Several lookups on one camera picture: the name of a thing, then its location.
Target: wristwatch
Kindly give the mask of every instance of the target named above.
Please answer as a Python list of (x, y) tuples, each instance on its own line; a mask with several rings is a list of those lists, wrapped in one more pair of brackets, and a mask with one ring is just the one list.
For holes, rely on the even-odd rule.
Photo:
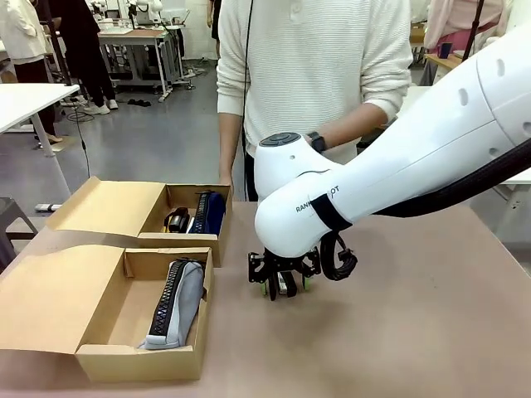
[(324, 141), (324, 138), (321, 137), (319, 133), (316, 131), (308, 134), (308, 137), (311, 139), (311, 147), (318, 153), (323, 153), (326, 151), (326, 142)]

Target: table leg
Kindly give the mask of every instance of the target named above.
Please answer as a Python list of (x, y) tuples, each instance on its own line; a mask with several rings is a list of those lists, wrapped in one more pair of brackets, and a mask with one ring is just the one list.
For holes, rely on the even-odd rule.
[(35, 132), (37, 133), (37, 136), (39, 137), (39, 141), (41, 141), (42, 149), (44, 150), (44, 156), (50, 159), (50, 163), (54, 164), (56, 173), (59, 176), (59, 185), (61, 189), (61, 195), (66, 200), (70, 197), (71, 192), (70, 192), (70, 189), (68, 188), (68, 184), (66, 183), (65, 175), (63, 174), (63, 171), (61, 170), (61, 166), (59, 166), (57, 157), (51, 150), (51, 145), (48, 142), (48, 137), (46, 136), (46, 132), (44, 131), (44, 127), (42, 126), (42, 122), (38, 114), (34, 114), (32, 116), (32, 122), (33, 122), (33, 127), (35, 128)]
[(169, 93), (166, 91), (166, 82), (164, 81), (163, 63), (160, 60), (160, 47), (158, 41), (155, 39), (155, 53), (157, 54), (158, 73), (160, 74), (160, 83), (163, 85), (163, 95), (158, 99), (158, 102), (163, 102)]
[(509, 194), (507, 205), (505, 205), (504, 214), (501, 221), (494, 229), (494, 233), (500, 238), (500, 235), (507, 230), (507, 227), (514, 221), (518, 209), (525, 203), (531, 185), (516, 185), (514, 190)]

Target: white sweater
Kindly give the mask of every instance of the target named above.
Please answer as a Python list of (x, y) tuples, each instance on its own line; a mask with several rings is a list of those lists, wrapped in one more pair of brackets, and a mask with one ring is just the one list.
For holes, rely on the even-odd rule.
[[(218, 113), (242, 115), (251, 0), (223, 0)], [(356, 109), (402, 106), (411, 77), (408, 0), (255, 0), (249, 40), (247, 149), (274, 133), (309, 133)], [(355, 146), (334, 148), (344, 163)]]
[(0, 0), (0, 37), (15, 64), (46, 54), (46, 38), (30, 0)]

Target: box lid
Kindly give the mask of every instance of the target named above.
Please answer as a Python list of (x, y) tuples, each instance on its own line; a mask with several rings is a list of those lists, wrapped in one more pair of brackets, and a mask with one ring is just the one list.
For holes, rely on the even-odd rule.
[(52, 216), (53, 230), (138, 236), (160, 195), (161, 182), (101, 181), (91, 177)]
[(84, 245), (26, 257), (0, 283), (0, 349), (75, 353), (123, 254)]

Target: open cardboard box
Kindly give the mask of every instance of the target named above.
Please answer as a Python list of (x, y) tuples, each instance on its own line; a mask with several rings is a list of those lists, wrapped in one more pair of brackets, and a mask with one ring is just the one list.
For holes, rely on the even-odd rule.
[[(204, 293), (187, 346), (136, 348), (145, 338), (170, 262), (205, 264)], [(26, 257), (0, 283), (0, 349), (75, 354), (92, 381), (197, 379), (207, 337), (212, 253), (84, 245)]]
[[(223, 195), (226, 213), (219, 236), (170, 234), (164, 218), (178, 207), (195, 215), (199, 193)], [(221, 266), (232, 213), (231, 188), (224, 185), (116, 182), (90, 178), (46, 224), (53, 230), (91, 231), (139, 238), (140, 247), (210, 247), (214, 266)]]

